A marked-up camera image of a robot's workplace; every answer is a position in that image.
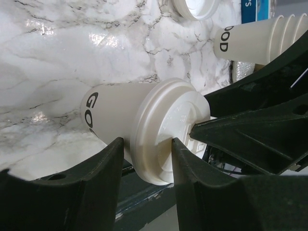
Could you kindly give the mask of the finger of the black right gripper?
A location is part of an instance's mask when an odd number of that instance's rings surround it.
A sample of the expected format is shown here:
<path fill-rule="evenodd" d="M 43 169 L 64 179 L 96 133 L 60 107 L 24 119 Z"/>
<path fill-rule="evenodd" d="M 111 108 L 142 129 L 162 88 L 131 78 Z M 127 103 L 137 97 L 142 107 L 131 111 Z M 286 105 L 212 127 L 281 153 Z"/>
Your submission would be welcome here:
<path fill-rule="evenodd" d="M 308 35 L 253 74 L 205 95 L 213 117 L 259 110 L 308 92 Z"/>
<path fill-rule="evenodd" d="M 190 137 L 263 174 L 280 175 L 308 154 L 308 111 L 268 108 L 195 124 Z"/>

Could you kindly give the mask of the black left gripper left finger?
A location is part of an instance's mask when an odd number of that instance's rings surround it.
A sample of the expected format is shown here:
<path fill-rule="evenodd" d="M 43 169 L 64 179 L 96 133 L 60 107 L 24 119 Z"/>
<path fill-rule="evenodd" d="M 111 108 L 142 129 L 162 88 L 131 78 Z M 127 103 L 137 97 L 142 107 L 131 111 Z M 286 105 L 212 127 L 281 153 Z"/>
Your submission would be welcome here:
<path fill-rule="evenodd" d="M 76 166 L 27 181 L 0 173 L 3 231 L 111 231 L 114 228 L 124 160 L 116 138 Z"/>

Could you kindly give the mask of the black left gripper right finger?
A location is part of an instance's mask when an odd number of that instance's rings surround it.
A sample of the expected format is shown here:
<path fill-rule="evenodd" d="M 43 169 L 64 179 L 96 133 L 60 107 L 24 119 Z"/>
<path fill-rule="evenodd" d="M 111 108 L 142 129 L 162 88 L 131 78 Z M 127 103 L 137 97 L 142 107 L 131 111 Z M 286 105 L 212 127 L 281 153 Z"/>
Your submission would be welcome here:
<path fill-rule="evenodd" d="M 307 176 L 233 178 L 172 140 L 181 231 L 305 231 Z"/>

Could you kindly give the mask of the white paper cup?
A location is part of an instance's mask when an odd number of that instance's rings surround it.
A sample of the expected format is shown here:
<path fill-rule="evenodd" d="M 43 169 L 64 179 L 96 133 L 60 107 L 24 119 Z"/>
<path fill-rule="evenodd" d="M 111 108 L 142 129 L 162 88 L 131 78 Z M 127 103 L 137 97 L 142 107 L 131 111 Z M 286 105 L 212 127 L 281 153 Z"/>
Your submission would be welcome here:
<path fill-rule="evenodd" d="M 141 103 L 156 83 L 102 84 L 90 89 L 81 102 L 81 119 L 87 129 L 109 145 L 124 139 L 124 159 L 132 164 L 130 134 Z"/>

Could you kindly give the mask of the white plastic lid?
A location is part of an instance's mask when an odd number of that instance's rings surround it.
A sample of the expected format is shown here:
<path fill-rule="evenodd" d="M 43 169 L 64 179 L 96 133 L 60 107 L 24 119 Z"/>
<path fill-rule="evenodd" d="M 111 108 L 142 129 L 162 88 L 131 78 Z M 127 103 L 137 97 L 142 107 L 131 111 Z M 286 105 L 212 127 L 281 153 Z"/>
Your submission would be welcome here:
<path fill-rule="evenodd" d="M 172 78 L 158 83 L 143 100 L 130 135 L 133 166 L 141 179 L 154 185 L 174 182 L 171 143 L 178 138 L 202 158 L 206 144 L 190 137 L 196 123 L 210 120 L 210 106 L 192 84 Z"/>

